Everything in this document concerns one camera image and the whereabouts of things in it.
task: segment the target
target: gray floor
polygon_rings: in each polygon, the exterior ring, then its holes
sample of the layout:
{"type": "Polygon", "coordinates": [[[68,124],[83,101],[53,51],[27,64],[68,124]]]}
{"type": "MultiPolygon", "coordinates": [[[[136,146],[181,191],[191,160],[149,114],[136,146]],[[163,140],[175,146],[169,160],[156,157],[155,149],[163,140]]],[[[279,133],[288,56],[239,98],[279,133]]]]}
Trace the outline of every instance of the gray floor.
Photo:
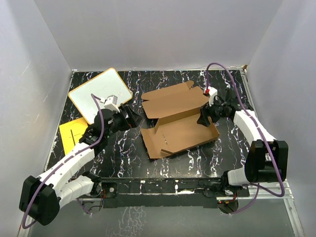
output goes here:
{"type": "MultiPolygon", "coordinates": [[[[241,200],[240,207],[249,200],[241,200]]],[[[35,224],[30,237],[292,237],[282,199],[259,199],[232,217],[202,207],[127,207],[102,209],[92,218],[73,201],[47,226],[35,224]]]]}

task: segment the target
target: cardboard box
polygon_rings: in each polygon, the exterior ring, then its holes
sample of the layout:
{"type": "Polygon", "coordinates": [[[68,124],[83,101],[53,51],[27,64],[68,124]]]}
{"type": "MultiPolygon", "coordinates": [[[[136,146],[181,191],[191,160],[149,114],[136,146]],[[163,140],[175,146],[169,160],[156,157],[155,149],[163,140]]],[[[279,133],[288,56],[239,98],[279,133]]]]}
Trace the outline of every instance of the cardboard box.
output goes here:
{"type": "Polygon", "coordinates": [[[198,86],[191,88],[193,84],[187,81],[142,95],[147,117],[158,119],[155,127],[141,129],[150,158],[167,157],[219,137],[213,123],[210,127],[197,124],[199,109],[208,97],[198,86]]]}

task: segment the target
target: white wall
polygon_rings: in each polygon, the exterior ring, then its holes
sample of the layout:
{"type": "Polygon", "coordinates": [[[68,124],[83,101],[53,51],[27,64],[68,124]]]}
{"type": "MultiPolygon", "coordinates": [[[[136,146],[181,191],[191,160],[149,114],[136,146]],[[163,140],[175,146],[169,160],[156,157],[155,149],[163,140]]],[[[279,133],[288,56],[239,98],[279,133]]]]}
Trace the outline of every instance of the white wall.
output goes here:
{"type": "Polygon", "coordinates": [[[282,0],[35,0],[72,69],[248,64],[282,0]]]}
{"type": "Polygon", "coordinates": [[[0,0],[0,236],[16,236],[23,181],[44,168],[71,69],[33,0],[0,0]]]}
{"type": "Polygon", "coordinates": [[[289,144],[288,180],[303,229],[316,233],[316,2],[286,0],[248,67],[263,125],[289,144]]]}

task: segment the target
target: black marble table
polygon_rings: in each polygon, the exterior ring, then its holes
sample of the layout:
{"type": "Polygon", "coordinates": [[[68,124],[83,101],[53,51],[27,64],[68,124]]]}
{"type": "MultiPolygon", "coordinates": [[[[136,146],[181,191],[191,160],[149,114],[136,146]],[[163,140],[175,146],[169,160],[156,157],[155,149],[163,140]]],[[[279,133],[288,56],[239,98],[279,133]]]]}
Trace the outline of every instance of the black marble table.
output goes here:
{"type": "MultiPolygon", "coordinates": [[[[70,90],[92,79],[101,72],[77,72],[72,76],[70,90]]],[[[240,87],[243,102],[247,94],[239,70],[231,70],[237,86],[240,87]]],[[[226,72],[212,70],[210,85],[225,97],[225,89],[231,85],[226,72]]],[[[119,72],[133,98],[128,104],[144,119],[142,128],[153,127],[155,121],[147,119],[142,107],[142,93],[182,83],[188,80],[194,86],[205,88],[204,71],[131,71],[119,72]]],[[[60,124],[82,117],[69,98],[67,98],[60,124]]],[[[107,147],[91,162],[87,163],[77,174],[90,170],[101,177],[133,178],[188,178],[220,177],[225,170],[243,166],[248,154],[248,144],[236,125],[229,119],[220,119],[216,123],[220,132],[217,141],[189,149],[185,152],[163,159],[149,159],[142,139],[140,128],[118,132],[108,139],[107,147]]],[[[51,168],[64,156],[64,149],[58,130],[47,169],[51,168]]]]}

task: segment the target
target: robotic arm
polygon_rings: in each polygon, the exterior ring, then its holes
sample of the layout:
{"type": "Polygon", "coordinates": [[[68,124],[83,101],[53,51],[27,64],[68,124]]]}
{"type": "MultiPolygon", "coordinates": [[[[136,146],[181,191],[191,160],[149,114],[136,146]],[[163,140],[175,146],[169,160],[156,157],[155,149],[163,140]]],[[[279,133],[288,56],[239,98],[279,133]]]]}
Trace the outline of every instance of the robotic arm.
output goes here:
{"type": "Polygon", "coordinates": [[[213,123],[220,118],[230,118],[241,129],[250,146],[245,166],[236,170],[225,171],[221,178],[222,184],[219,189],[257,182],[278,182],[271,157],[262,141],[258,128],[268,141],[278,172],[282,181],[284,181],[288,155],[287,143],[276,140],[258,121],[252,107],[245,105],[247,113],[257,122],[257,127],[250,116],[242,109],[238,99],[233,96],[232,89],[227,89],[225,101],[217,95],[215,88],[209,87],[208,90],[209,102],[201,107],[201,115],[197,122],[204,126],[209,126],[210,121],[208,117],[211,118],[213,123]]]}
{"type": "Polygon", "coordinates": [[[119,109],[116,101],[117,97],[113,95],[106,100],[100,99],[100,102],[104,104],[104,109],[101,109],[102,116],[100,113],[96,115],[94,124],[86,129],[74,149],[48,171],[37,178],[29,176],[24,181],[20,210],[28,212],[28,215],[42,225],[47,225],[57,216],[59,209],[67,203],[82,195],[97,196],[100,193],[101,179],[90,172],[83,173],[71,182],[69,180],[106,147],[109,136],[118,131],[135,128],[142,120],[129,106],[121,104],[119,109]]]}

